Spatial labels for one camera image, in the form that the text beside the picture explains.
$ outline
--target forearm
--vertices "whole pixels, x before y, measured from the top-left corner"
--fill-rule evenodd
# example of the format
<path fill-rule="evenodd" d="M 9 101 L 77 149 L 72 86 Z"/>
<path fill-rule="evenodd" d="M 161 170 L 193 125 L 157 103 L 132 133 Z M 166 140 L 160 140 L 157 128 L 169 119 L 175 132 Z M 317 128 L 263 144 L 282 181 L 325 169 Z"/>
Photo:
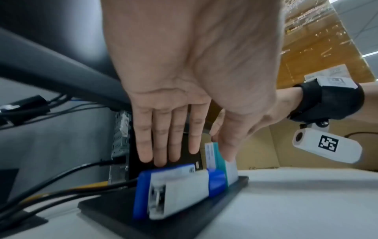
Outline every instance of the forearm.
<path fill-rule="evenodd" d="M 362 83 L 365 101 L 362 108 L 349 118 L 369 123 L 378 123 L 378 83 Z"/>

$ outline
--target qr-like marker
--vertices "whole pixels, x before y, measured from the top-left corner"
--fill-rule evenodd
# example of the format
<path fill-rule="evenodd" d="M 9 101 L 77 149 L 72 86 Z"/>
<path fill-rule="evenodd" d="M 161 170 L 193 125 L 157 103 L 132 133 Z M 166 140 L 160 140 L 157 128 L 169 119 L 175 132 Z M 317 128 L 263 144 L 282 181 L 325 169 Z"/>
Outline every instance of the qr-like marker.
<path fill-rule="evenodd" d="M 334 139 L 325 135 L 322 135 L 319 142 L 319 148 L 323 148 L 332 152 L 336 152 L 337 145 L 339 144 L 338 139 Z"/>

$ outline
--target gray wall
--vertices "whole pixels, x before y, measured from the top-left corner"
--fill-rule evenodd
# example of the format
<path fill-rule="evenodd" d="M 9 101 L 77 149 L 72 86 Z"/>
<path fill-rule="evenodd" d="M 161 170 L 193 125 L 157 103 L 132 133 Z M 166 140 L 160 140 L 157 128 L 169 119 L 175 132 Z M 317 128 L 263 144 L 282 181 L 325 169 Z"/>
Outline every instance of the gray wall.
<path fill-rule="evenodd" d="M 0 78 L 0 105 L 57 93 Z M 60 111 L 83 102 L 68 102 Z M 10 198 L 31 186 L 74 166 L 109 159 L 114 113 L 108 108 L 62 115 L 50 120 L 0 131 L 0 169 L 19 168 Z M 106 181 L 108 167 L 77 172 L 42 192 Z"/>

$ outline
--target white table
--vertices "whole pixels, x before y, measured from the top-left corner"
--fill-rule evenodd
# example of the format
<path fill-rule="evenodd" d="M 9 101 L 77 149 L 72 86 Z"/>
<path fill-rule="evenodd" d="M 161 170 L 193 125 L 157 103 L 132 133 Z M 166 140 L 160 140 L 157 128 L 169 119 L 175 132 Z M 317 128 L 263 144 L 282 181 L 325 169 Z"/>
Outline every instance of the white table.
<path fill-rule="evenodd" d="M 250 182 L 197 237 L 378 238 L 378 173 L 354 169 L 240 171 Z M 40 213 L 49 223 L 10 239 L 120 239 L 77 201 Z"/>

